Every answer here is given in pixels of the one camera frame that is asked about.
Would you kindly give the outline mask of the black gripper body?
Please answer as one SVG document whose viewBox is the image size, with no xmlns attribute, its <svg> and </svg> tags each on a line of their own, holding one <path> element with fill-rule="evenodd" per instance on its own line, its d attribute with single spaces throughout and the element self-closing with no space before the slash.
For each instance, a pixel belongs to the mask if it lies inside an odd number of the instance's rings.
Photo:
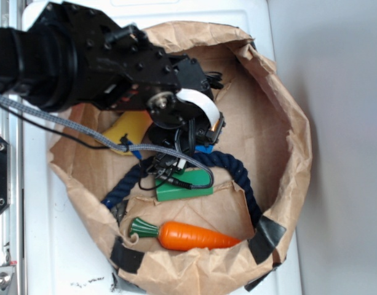
<svg viewBox="0 0 377 295">
<path fill-rule="evenodd" d="M 211 125 L 205 116 L 199 116 L 171 130 L 152 125 L 149 129 L 149 139 L 153 144 L 174 149 L 192 157 L 198 146 L 213 147 L 218 142 L 218 137 L 225 125 L 222 114 L 215 125 Z M 157 152 L 146 172 L 158 179 L 165 179 L 174 173 L 183 174 L 187 166 L 188 161 L 185 159 Z"/>
</svg>

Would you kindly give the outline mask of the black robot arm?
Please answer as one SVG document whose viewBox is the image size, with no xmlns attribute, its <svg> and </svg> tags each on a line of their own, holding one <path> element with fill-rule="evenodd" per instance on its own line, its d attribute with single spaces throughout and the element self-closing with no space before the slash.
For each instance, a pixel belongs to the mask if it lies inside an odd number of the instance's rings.
<svg viewBox="0 0 377 295">
<path fill-rule="evenodd" d="M 182 171 L 198 146 L 212 147 L 225 125 L 214 102 L 221 75 L 187 55 L 169 54 L 135 25 L 99 10 L 49 3 L 27 31 L 0 27 L 0 105 L 14 93 L 44 116 L 88 103 L 120 111 L 100 142 L 137 152 L 147 138 L 151 171 Z"/>
</svg>

